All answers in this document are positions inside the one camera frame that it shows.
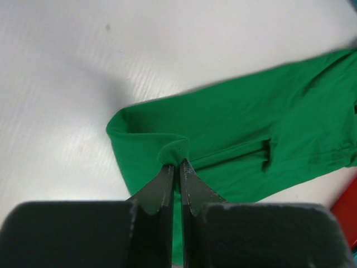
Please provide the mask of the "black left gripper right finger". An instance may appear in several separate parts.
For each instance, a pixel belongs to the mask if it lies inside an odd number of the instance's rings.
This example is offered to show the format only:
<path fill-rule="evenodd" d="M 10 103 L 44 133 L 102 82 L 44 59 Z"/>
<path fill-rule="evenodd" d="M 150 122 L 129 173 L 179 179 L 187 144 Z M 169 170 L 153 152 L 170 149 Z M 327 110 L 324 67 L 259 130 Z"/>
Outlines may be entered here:
<path fill-rule="evenodd" d="M 336 218 L 312 203 L 229 203 L 180 166 L 184 267 L 353 267 Z"/>

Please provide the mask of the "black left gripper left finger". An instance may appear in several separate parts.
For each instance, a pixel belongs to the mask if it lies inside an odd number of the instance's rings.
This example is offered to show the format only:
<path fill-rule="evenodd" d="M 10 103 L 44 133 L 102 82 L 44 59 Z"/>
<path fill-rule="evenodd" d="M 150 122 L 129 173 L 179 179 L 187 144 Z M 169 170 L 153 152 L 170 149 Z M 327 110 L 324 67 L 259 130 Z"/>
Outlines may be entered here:
<path fill-rule="evenodd" d="M 25 202 L 1 227 L 2 267 L 171 267 L 174 168 L 125 201 Z"/>

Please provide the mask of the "green t-shirt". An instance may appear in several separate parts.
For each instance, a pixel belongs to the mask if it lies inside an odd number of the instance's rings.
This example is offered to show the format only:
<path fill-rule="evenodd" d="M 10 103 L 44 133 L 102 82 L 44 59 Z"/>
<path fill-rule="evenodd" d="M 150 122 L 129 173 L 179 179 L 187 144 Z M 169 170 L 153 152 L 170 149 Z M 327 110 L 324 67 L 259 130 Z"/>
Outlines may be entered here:
<path fill-rule="evenodd" d="M 119 110 L 106 132 L 131 194 L 187 160 L 232 203 L 356 165 L 356 50 Z"/>

